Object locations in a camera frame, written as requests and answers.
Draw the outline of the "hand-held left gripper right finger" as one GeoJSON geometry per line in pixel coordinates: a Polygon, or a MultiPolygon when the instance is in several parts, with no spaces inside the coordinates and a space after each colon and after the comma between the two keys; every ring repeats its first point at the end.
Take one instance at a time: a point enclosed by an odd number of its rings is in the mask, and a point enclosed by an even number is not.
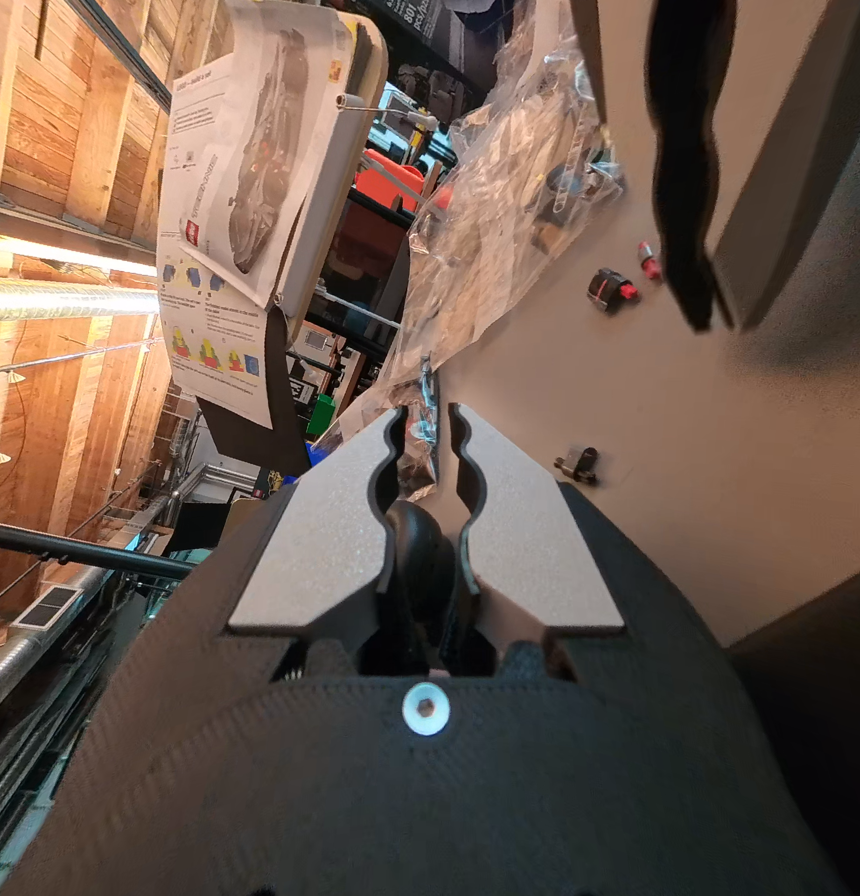
{"type": "Polygon", "coordinates": [[[448,405],[458,534],[447,669],[490,675],[514,644],[625,631],[615,598],[554,477],[462,402],[448,405]]]}

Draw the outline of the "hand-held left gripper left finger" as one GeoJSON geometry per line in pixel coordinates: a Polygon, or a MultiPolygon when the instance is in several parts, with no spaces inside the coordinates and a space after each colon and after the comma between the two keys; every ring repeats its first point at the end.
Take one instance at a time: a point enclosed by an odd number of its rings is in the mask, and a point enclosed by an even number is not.
{"type": "Polygon", "coordinates": [[[407,407],[384,411],[300,477],[228,618],[231,633],[339,641],[377,674],[428,670],[388,518],[407,421],[407,407]]]}

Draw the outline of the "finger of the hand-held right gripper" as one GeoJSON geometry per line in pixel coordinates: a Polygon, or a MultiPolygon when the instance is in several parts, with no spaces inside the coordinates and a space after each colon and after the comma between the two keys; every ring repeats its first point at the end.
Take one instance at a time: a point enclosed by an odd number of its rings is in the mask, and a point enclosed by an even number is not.
{"type": "Polygon", "coordinates": [[[709,263],[751,330],[790,279],[860,136],[860,1],[728,2],[709,263]]]}
{"type": "Polygon", "coordinates": [[[644,297],[670,298],[694,332],[720,312],[706,246],[718,188],[712,119],[725,68],[726,1],[570,2],[598,119],[598,149],[583,177],[608,176],[604,197],[570,261],[587,282],[600,268],[644,297]],[[663,281],[648,280],[637,246],[657,253],[663,281]]]}

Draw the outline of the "black round lego piece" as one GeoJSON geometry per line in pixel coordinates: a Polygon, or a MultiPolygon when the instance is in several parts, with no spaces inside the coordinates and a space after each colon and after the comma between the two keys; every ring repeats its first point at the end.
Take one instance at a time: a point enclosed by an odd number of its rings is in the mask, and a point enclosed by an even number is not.
{"type": "Polygon", "coordinates": [[[432,646],[439,646],[455,587],[455,551],[435,518],[397,500],[387,511],[394,534],[396,592],[432,646]]]}

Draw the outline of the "small dark grey lego piece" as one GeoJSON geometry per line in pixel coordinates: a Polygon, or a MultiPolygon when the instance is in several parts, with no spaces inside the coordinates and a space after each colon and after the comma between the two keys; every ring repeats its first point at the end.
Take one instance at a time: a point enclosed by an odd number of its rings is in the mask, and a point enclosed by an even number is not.
{"type": "Polygon", "coordinates": [[[588,446],[581,450],[571,449],[565,457],[556,458],[553,465],[559,474],[572,482],[594,487],[599,483],[596,474],[599,458],[599,452],[588,446]]]}

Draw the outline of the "lego instruction booklet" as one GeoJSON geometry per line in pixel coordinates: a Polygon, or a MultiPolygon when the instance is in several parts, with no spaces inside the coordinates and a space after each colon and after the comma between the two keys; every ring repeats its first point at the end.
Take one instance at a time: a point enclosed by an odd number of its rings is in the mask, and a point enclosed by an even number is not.
{"type": "Polygon", "coordinates": [[[331,8],[225,8],[233,51],[174,84],[159,201],[160,317],[187,392],[200,368],[259,374],[258,331],[355,53],[331,8]]]}

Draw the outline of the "black sheet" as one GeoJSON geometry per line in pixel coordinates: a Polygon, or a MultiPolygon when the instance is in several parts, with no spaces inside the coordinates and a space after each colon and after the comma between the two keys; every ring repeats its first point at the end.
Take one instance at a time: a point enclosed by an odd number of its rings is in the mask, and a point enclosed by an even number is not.
{"type": "Polygon", "coordinates": [[[219,375],[200,368],[188,387],[219,454],[235,462],[300,476],[312,463],[305,448],[287,367],[288,327],[279,308],[258,331],[259,374],[219,375]]]}

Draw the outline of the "clear bag with white label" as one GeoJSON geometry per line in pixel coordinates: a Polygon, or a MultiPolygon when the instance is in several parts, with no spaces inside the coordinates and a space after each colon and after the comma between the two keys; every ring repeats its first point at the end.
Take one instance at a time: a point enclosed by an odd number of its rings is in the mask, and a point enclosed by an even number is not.
{"type": "Polygon", "coordinates": [[[408,233],[399,334],[381,377],[437,370],[525,297],[622,191],[569,2],[523,2],[482,106],[449,133],[457,165],[408,233]]]}

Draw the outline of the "black pole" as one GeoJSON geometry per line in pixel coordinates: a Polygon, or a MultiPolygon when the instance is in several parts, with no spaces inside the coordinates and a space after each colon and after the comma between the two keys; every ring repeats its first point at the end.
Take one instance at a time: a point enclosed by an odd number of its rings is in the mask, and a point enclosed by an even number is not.
{"type": "Polygon", "coordinates": [[[112,548],[0,523],[0,550],[35,556],[61,565],[77,563],[115,572],[182,581],[195,565],[162,556],[112,548]]]}

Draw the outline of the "white vent grille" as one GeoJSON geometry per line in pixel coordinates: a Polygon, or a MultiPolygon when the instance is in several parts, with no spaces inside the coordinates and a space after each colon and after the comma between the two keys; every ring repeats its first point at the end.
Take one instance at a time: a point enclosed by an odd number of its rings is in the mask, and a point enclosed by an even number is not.
{"type": "Polygon", "coordinates": [[[10,623],[10,634],[48,630],[82,595],[80,588],[52,584],[10,623]]]}

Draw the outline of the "orange plastic object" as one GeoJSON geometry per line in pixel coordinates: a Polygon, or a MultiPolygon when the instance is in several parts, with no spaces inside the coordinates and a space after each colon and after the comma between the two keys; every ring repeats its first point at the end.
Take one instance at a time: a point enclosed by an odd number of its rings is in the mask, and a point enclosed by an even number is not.
{"type": "Polygon", "coordinates": [[[415,195],[420,196],[424,188],[423,173],[419,168],[413,166],[397,165],[388,169],[388,173],[392,178],[373,169],[366,169],[356,175],[355,188],[383,207],[415,214],[417,201],[411,195],[401,193],[393,181],[406,186],[415,195]]]}

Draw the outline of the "fluorescent ceiling light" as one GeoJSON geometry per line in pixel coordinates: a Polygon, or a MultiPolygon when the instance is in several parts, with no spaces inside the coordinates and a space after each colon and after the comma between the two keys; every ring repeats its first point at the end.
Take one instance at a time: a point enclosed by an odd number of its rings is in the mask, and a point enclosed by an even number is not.
{"type": "Polygon", "coordinates": [[[0,235],[0,252],[9,252],[42,262],[54,262],[93,267],[106,272],[120,272],[138,276],[156,277],[158,270],[153,264],[135,263],[89,252],[43,245],[30,241],[0,235]]]}

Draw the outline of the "silver flexible duct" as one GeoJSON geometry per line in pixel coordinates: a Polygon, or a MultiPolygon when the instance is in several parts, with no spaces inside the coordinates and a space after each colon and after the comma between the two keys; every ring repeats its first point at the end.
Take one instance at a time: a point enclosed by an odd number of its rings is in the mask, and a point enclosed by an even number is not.
{"type": "Polygon", "coordinates": [[[6,641],[0,645],[0,705],[43,655],[69,631],[81,612],[91,604],[111,577],[113,577],[112,571],[94,566],[81,566],[66,581],[45,580],[42,582],[39,594],[32,602],[52,584],[80,588],[83,590],[83,595],[63,616],[55,621],[51,628],[44,632],[11,635],[11,622],[8,624],[6,641]]]}

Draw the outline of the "silver ventilation duct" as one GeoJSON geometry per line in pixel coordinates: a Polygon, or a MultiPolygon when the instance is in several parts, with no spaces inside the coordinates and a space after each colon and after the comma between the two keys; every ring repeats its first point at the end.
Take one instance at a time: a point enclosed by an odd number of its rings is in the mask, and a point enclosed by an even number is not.
{"type": "Polygon", "coordinates": [[[0,278],[0,322],[158,313],[152,289],[0,278]]]}

